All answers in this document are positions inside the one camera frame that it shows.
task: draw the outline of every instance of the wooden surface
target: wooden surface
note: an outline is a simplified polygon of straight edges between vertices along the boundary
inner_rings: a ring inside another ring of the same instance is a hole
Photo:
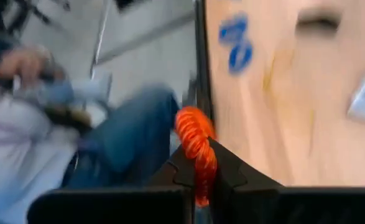
[[[335,37],[296,36],[298,13],[319,7],[342,13]],[[253,55],[233,76],[218,34],[242,12]],[[220,143],[284,185],[365,186],[365,124],[346,116],[365,77],[365,1],[207,0],[206,23]]]

